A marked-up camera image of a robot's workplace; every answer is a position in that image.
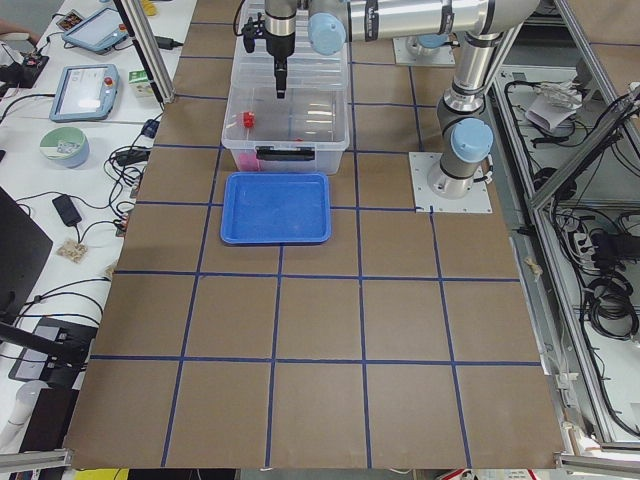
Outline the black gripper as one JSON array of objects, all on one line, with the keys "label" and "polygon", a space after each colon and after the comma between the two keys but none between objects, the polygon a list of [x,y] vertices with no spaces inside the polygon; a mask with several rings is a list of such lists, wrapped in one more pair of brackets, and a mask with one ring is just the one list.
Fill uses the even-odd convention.
[{"label": "black gripper", "polygon": [[276,97],[284,98],[287,90],[287,58],[295,50],[296,2],[294,0],[266,0],[264,10],[267,51],[275,58]]}]

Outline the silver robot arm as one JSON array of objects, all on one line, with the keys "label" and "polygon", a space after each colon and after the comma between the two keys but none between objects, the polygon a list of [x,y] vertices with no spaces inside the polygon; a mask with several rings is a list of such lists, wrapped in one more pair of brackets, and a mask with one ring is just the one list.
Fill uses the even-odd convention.
[{"label": "silver robot arm", "polygon": [[344,44],[427,34],[461,35],[451,85],[438,104],[444,152],[428,174],[430,189],[446,199],[464,197],[493,145],[490,127],[477,119],[491,76],[508,53],[534,1],[268,1],[258,32],[274,59],[276,92],[286,92],[287,60],[295,48],[296,16],[308,13],[312,49],[328,56]]}]

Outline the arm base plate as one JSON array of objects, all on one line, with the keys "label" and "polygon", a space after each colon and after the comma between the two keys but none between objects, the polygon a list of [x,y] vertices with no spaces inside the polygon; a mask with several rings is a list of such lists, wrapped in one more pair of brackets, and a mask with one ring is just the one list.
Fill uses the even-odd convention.
[{"label": "arm base plate", "polygon": [[441,169],[439,152],[410,152],[414,205],[423,213],[491,214],[490,181],[478,165],[474,176],[459,180]]},{"label": "arm base plate", "polygon": [[404,66],[444,67],[455,65],[448,35],[420,35],[393,39],[395,62]]}]

